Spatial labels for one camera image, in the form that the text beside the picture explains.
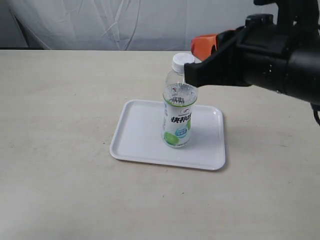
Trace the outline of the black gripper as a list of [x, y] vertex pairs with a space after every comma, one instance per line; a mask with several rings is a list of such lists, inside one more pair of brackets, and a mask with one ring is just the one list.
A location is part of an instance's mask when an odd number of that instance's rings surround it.
[[184, 65], [185, 82], [196, 88], [257, 86], [288, 94], [294, 21], [273, 19], [272, 14], [253, 14], [236, 29], [193, 38], [190, 51], [202, 62]]

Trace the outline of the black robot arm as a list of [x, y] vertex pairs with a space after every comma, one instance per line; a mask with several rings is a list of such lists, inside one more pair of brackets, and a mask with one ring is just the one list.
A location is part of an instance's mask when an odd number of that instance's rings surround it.
[[257, 86], [308, 103], [320, 103], [319, 5], [316, 0], [278, 0], [277, 16], [249, 15], [222, 33], [215, 52], [184, 66], [185, 82]]

